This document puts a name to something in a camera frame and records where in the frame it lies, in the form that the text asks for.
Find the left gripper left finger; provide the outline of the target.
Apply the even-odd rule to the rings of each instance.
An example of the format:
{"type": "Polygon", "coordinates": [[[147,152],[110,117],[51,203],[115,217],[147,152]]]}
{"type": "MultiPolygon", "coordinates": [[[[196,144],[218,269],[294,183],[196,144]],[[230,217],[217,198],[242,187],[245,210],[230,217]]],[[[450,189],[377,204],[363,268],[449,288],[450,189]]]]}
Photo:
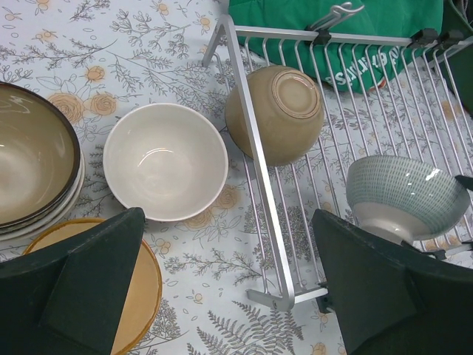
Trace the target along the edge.
{"type": "Polygon", "coordinates": [[[94,354],[111,353],[144,222],[143,210],[130,208],[45,247],[64,257],[40,324],[94,354]]]}

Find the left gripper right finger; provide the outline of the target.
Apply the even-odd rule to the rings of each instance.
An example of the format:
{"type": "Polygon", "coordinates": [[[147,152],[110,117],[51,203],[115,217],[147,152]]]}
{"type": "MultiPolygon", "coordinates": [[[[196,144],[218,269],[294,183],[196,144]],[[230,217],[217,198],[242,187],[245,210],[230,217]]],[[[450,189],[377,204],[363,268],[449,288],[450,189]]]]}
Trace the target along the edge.
{"type": "Polygon", "coordinates": [[[317,209],[313,231],[349,354],[471,354],[472,270],[317,209]]]}

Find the beige bowl back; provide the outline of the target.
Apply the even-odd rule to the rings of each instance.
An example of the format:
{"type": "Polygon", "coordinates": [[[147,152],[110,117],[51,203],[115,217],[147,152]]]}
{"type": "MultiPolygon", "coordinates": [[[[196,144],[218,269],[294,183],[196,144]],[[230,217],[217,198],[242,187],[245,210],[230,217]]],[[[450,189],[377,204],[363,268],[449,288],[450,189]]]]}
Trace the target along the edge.
{"type": "Polygon", "coordinates": [[[20,237],[32,237],[33,235],[42,233],[45,229],[57,223],[74,205],[75,201],[81,192],[85,179],[85,164],[86,160],[83,152],[81,152],[81,163],[79,167],[79,176],[76,178],[72,191],[67,193],[65,200],[59,203],[51,212],[48,212],[44,217],[35,221],[34,223],[16,229],[15,231],[1,233],[1,241],[12,240],[20,237]]]}

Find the dark brown patterned bowl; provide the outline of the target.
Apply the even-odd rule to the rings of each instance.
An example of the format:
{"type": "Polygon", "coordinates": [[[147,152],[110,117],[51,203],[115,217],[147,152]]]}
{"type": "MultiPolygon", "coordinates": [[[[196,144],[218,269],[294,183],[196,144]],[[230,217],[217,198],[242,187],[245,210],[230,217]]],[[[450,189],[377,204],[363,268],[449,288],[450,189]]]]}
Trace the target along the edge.
{"type": "Polygon", "coordinates": [[[81,165],[72,124],[53,104],[1,83],[1,227],[43,217],[71,190],[81,165]]]}

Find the beige bowl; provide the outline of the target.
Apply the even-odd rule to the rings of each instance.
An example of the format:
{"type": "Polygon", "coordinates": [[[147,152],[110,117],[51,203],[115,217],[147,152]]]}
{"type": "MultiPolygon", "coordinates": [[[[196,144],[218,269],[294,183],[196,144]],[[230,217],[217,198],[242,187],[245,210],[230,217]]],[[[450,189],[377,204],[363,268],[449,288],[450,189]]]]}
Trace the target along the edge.
{"type": "Polygon", "coordinates": [[[324,125],[319,85],[282,65],[259,68],[247,81],[266,164],[288,165],[308,153],[324,125]]]}
{"type": "MultiPolygon", "coordinates": [[[[37,236],[23,254],[67,239],[103,221],[103,218],[91,217],[59,223],[37,236]]],[[[139,343],[154,322],[161,298],[161,270],[149,244],[142,241],[112,347],[113,354],[126,354],[139,343]]]]}
{"type": "Polygon", "coordinates": [[[51,212],[48,212],[44,217],[35,221],[34,223],[16,229],[15,231],[1,233],[1,241],[12,240],[20,237],[32,237],[33,235],[42,233],[45,229],[57,223],[74,205],[75,201],[81,192],[85,179],[85,164],[86,160],[83,152],[81,152],[81,163],[79,167],[79,176],[76,178],[72,191],[67,193],[65,200],[59,203],[51,212]]]}

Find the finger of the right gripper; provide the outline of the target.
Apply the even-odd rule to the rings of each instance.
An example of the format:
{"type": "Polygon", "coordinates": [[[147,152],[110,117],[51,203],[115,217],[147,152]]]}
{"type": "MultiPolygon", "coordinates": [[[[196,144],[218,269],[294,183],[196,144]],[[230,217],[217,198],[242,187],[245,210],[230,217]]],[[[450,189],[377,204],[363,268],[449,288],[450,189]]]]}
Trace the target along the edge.
{"type": "Polygon", "coordinates": [[[465,189],[471,192],[473,191],[473,177],[469,177],[465,175],[456,175],[455,180],[465,189]]]}

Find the red floral bowl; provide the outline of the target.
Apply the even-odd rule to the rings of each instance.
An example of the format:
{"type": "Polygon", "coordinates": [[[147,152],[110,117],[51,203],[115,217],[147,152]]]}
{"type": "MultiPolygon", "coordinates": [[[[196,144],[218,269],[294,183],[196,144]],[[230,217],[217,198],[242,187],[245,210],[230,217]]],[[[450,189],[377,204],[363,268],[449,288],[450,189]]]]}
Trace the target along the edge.
{"type": "Polygon", "coordinates": [[[124,115],[103,148],[108,187],[126,208],[149,220],[192,218],[219,196],[228,153],[216,127],[179,104],[148,104],[124,115]]]}

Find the mint green dotted bowl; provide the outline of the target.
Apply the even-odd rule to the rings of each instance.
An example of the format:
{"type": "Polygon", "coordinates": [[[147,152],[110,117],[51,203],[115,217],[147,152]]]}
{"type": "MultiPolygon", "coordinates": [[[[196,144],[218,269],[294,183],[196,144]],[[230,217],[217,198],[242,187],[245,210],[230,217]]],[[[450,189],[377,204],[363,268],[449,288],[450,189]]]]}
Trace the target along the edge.
{"type": "Polygon", "coordinates": [[[352,162],[346,198],[361,229],[397,244],[444,235],[471,204],[467,189],[448,172],[394,155],[352,162]]]}

